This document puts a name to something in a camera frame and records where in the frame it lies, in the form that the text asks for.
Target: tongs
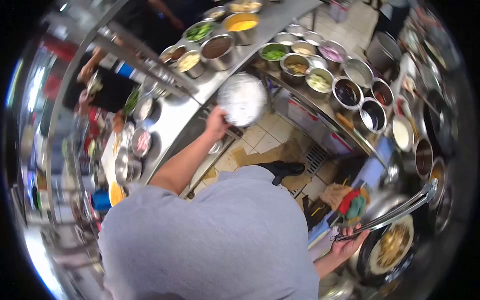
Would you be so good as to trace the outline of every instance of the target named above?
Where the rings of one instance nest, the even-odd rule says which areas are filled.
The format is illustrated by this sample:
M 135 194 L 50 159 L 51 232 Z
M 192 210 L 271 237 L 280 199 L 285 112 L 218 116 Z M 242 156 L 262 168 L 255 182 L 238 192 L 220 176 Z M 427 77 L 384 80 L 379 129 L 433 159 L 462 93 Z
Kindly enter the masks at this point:
M 413 212 L 420 206 L 428 203 L 431 199 L 433 199 L 435 193 L 437 192 L 437 186 L 438 179 L 431 179 L 423 186 L 423 188 L 418 193 L 413 195 L 410 199 L 408 199 L 405 203 L 401 204 L 399 207 L 391 210 L 390 212 L 386 213 L 381 217 L 372 220 L 370 223 L 363 225 L 359 229 L 354 229 L 352 235 L 345 236 L 342 233 L 339 233 L 335 236 L 335 241 L 352 240 L 364 230 L 373 231 L 380 229 L 386 225 L 392 224 L 393 222 L 403 218 L 404 216 L 408 215 L 409 213 Z

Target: green rag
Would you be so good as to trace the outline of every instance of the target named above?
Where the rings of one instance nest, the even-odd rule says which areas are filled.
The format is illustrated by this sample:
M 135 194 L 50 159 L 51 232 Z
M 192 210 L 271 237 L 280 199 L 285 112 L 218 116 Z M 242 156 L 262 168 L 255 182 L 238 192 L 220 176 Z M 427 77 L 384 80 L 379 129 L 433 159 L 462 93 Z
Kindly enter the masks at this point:
M 350 208 L 347 211 L 347 219 L 351 220 L 356 216 L 361 216 L 363 210 L 365 209 L 365 205 L 367 200 L 362 195 L 359 195 L 353 198 L 352 202 L 350 203 Z

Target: green vegetable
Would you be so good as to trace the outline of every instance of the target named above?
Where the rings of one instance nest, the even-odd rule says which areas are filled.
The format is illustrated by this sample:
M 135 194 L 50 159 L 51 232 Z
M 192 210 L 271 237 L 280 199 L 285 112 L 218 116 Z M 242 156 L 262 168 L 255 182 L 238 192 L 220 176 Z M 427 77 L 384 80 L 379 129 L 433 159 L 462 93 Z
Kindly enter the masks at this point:
M 137 105 L 139 95 L 140 95 L 140 92 L 138 91 L 138 88 L 137 87 L 134 88 L 130 93 L 130 95 L 128 96 L 125 106 L 123 107 L 123 114 L 130 115 L 133 112 L 133 109 Z
M 262 53 L 262 58 L 265 60 L 280 60 L 285 55 L 282 50 L 271 50 Z
M 199 39 L 204 38 L 210 29 L 212 29 L 211 24 L 205 24 L 192 28 L 187 32 L 187 39 L 190 41 L 198 41 Z
M 328 89 L 332 88 L 332 85 L 328 84 L 325 78 L 317 74 L 310 74 L 307 78 L 307 82 L 317 91 L 322 93 L 325 93 Z

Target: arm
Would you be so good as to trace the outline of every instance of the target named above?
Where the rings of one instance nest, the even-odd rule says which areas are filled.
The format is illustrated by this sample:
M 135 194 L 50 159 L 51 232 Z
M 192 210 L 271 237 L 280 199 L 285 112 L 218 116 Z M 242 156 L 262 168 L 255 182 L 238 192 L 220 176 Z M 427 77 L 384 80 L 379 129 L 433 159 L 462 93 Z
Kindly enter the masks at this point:
M 208 151 L 225 135 L 229 127 L 223 118 L 225 114 L 220 107 L 215 107 L 208 116 L 204 133 L 160 167 L 150 184 L 179 195 L 192 180 Z
M 78 114 L 82 117 L 88 116 L 88 109 L 90 103 L 93 101 L 93 97 L 89 97 L 87 90 L 83 90 L 78 97 Z
M 162 0 L 148 0 L 148 3 L 157 11 L 164 14 L 175 28 L 179 30 L 185 29 L 183 22 L 179 18 L 177 18 L 177 16 L 170 10 L 170 8 L 168 8 L 168 6 Z
M 129 47 L 126 45 L 121 39 L 118 37 L 115 38 L 114 43 L 126 47 L 128 50 L 132 51 L 135 53 L 135 49 L 132 47 Z M 82 67 L 80 70 L 80 73 L 78 74 L 78 79 L 82 81 L 83 83 L 87 84 L 90 78 L 92 77 L 93 70 L 95 67 L 102 61 L 102 59 L 107 56 L 107 53 L 102 50 L 99 46 L 96 46 L 95 49 L 93 50 L 93 56 L 92 58 Z
M 359 229 L 360 227 L 360 223 L 355 226 L 356 229 Z M 348 229 L 344 228 L 342 233 L 344 235 L 351 235 L 352 232 L 353 229 L 350 227 Z M 317 274 L 320 279 L 324 278 L 328 273 L 335 270 L 344 261 L 350 258 L 358 250 L 358 248 L 360 248 L 369 233 L 370 231 L 366 230 L 360 233 L 360 235 L 354 240 L 333 242 L 330 252 L 313 262 L 315 270 L 317 270 Z
M 440 23 L 436 19 L 430 17 L 421 6 L 416 5 L 412 6 L 412 8 L 415 10 L 420 22 L 422 22 L 424 26 L 437 27 L 440 25 Z

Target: tiled floor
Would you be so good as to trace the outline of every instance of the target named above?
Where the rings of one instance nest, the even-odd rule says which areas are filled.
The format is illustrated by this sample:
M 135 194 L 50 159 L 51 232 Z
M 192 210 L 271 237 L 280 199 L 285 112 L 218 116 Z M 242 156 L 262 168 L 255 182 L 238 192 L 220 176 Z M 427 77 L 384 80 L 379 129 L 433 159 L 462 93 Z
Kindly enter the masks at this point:
M 200 184 L 194 189 L 195 194 L 201 191 L 204 187 L 217 181 L 218 174 L 221 171 L 234 171 L 238 168 L 235 160 L 230 156 L 233 149 L 243 147 L 247 154 L 264 153 L 272 148 L 279 146 L 287 140 L 295 138 L 299 143 L 302 151 L 306 153 L 313 143 L 313 140 L 305 136 L 303 133 L 295 129 L 292 125 L 286 122 L 279 115 L 265 113 L 257 124 L 248 128 L 243 135 L 243 139 L 235 141 L 221 158 L 215 163 L 214 168 L 216 176 L 214 178 L 203 179 Z M 312 201 L 316 201 L 319 194 L 332 182 L 332 178 L 336 173 L 336 165 L 327 163 L 319 170 L 316 176 L 313 177 L 312 182 L 309 183 L 303 190 L 296 201 L 301 205 L 301 199 L 308 195 Z
M 330 5 L 324 3 L 317 11 L 315 32 L 324 39 L 340 43 L 349 53 L 362 56 L 362 49 L 368 46 L 377 19 L 377 11 L 357 0 L 351 5 L 347 19 L 337 23 L 330 17 Z M 300 19 L 299 24 L 310 28 L 312 15 Z

